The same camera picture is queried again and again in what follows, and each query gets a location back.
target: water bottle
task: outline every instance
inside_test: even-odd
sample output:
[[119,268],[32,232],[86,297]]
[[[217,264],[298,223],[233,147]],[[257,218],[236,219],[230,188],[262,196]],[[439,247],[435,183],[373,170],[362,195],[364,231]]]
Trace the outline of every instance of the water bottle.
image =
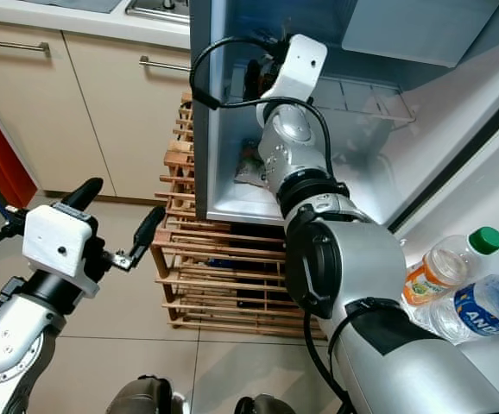
[[499,274],[419,306],[409,316],[455,345],[499,334]]
[[485,256],[499,249],[499,232],[482,227],[468,237],[446,237],[407,270],[404,306],[418,306],[440,298],[475,276]]

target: bottle label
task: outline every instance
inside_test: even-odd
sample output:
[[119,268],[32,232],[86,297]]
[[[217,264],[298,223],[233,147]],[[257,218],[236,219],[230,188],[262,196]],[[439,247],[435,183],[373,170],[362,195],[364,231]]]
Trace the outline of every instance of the bottle label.
[[444,286],[422,260],[407,270],[403,296],[408,304],[425,304],[443,294],[447,289],[448,286]]
[[499,319],[487,312],[474,299],[474,285],[468,285],[455,292],[455,311],[470,330],[481,336],[499,334]]

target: cabinet door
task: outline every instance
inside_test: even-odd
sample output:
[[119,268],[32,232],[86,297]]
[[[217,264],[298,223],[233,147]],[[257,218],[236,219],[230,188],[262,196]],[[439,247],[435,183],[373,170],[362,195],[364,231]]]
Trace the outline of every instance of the cabinet door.
[[101,177],[115,195],[61,32],[0,24],[0,42],[0,121],[41,189]]
[[166,191],[163,155],[173,138],[188,73],[139,64],[188,66],[188,51],[65,34],[79,84],[118,196],[154,198]]

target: cabinet handle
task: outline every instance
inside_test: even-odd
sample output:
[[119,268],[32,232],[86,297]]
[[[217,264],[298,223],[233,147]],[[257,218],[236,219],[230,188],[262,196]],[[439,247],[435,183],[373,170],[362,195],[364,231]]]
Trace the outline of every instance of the cabinet handle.
[[0,41],[0,47],[11,47],[12,49],[35,50],[43,52],[47,58],[50,57],[50,46],[45,42],[41,42],[39,46],[22,45],[21,43],[11,43],[8,41]]
[[190,72],[190,66],[171,65],[169,63],[152,62],[148,56],[141,56],[138,60],[138,65],[142,66],[156,66],[164,69],[173,69],[174,71]]

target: refrigerator door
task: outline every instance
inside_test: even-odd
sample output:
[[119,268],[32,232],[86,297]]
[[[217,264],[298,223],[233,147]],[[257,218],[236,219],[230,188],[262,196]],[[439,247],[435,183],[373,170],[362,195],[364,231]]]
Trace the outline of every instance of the refrigerator door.
[[[469,234],[481,226],[499,229],[499,130],[395,235],[407,263],[414,264],[443,237]],[[499,273],[499,252],[478,276],[490,273]],[[499,389],[499,335],[460,347]]]

